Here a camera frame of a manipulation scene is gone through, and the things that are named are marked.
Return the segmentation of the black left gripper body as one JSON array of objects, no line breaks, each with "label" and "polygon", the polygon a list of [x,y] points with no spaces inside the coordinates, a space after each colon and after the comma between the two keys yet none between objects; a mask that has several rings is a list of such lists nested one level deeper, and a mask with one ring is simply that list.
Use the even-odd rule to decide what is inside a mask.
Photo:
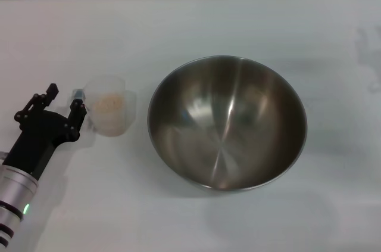
[{"label": "black left gripper body", "polygon": [[3,165],[40,179],[56,148],[72,140],[69,119],[51,111],[35,116],[19,111],[14,119],[20,124],[21,134]]}]

